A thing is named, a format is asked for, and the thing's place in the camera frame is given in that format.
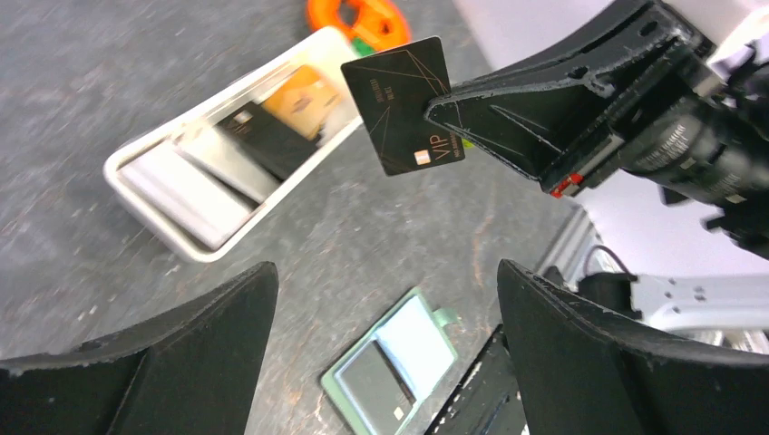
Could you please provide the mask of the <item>black VIP card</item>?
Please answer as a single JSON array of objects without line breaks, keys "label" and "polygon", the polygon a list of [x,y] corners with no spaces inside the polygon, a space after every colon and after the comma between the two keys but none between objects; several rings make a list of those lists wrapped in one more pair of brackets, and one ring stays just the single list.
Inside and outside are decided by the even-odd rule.
[{"label": "black VIP card", "polygon": [[370,434],[397,434],[415,398],[378,341],[365,344],[338,375]]},{"label": "black VIP card", "polygon": [[439,36],[344,63],[341,73],[386,175],[465,158],[462,140],[424,117],[451,90]]}]

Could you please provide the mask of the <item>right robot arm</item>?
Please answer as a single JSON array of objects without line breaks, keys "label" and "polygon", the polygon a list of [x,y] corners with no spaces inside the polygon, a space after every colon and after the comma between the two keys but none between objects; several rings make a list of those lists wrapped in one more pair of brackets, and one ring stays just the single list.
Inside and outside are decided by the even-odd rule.
[{"label": "right robot arm", "polygon": [[424,117],[555,198],[618,171],[667,205],[696,201],[743,250],[768,255],[768,66],[757,40],[722,43],[664,1],[615,1],[540,53],[431,100]]}]

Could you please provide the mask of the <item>green card holder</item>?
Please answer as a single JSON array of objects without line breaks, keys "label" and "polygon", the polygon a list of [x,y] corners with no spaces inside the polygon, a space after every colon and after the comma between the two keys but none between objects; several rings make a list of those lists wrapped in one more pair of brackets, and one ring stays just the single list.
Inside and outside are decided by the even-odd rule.
[{"label": "green card holder", "polygon": [[354,434],[401,434],[458,354],[444,331],[459,317],[408,290],[321,376]]}]

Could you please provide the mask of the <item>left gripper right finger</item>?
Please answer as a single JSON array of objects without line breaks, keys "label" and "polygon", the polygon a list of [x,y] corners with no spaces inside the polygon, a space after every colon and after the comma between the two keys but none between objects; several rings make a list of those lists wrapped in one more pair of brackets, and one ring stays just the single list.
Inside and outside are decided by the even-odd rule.
[{"label": "left gripper right finger", "polygon": [[765,434],[768,359],[643,325],[504,259],[503,329],[532,434]]}]

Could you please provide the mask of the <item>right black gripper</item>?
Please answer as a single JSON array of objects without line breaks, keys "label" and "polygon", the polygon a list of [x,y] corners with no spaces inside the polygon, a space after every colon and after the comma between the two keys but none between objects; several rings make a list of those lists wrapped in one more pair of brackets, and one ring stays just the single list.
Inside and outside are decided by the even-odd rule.
[{"label": "right black gripper", "polygon": [[546,50],[431,100],[424,117],[554,197],[624,170],[724,198],[727,115],[703,89],[712,49],[659,1],[614,1]]}]

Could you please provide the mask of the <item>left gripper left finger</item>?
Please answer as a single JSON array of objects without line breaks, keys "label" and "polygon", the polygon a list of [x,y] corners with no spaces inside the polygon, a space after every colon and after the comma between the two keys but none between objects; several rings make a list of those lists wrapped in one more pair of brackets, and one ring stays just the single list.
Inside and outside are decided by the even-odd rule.
[{"label": "left gripper left finger", "polygon": [[241,434],[278,274],[262,262],[185,304],[59,354],[1,363],[4,434]]}]

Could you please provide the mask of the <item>white rectangular tray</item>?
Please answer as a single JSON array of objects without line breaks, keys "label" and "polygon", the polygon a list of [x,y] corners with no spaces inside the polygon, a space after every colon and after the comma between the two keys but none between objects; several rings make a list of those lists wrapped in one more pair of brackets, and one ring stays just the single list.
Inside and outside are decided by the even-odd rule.
[{"label": "white rectangular tray", "polygon": [[193,263],[227,254],[360,125],[341,73],[356,58],[325,27],[103,165],[126,209]]}]

